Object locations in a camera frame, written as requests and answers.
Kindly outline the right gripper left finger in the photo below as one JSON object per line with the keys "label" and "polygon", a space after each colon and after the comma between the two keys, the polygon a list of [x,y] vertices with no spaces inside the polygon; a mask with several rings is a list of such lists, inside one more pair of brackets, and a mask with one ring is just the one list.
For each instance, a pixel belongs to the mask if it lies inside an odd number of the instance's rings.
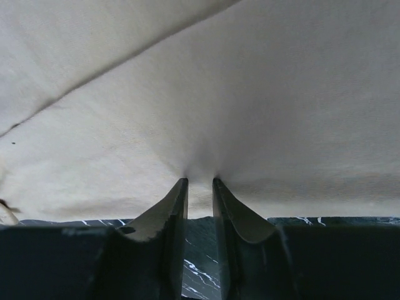
{"label": "right gripper left finger", "polygon": [[179,299],[188,186],[121,227],[2,229],[1,298]]}

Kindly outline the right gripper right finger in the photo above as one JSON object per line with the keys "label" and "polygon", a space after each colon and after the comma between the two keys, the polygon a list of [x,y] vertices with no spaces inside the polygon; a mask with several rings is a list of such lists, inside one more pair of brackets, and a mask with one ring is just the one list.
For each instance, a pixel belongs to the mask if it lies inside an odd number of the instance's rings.
{"label": "right gripper right finger", "polygon": [[273,225],[219,179],[212,205],[223,299],[398,299],[399,228]]}

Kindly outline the tan polo shirt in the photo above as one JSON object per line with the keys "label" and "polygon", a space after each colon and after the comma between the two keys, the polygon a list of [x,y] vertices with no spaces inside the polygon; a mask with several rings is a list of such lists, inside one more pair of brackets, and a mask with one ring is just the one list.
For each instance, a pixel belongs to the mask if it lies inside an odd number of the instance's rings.
{"label": "tan polo shirt", "polygon": [[2,1],[1,223],[181,177],[264,217],[399,215],[398,1]]}

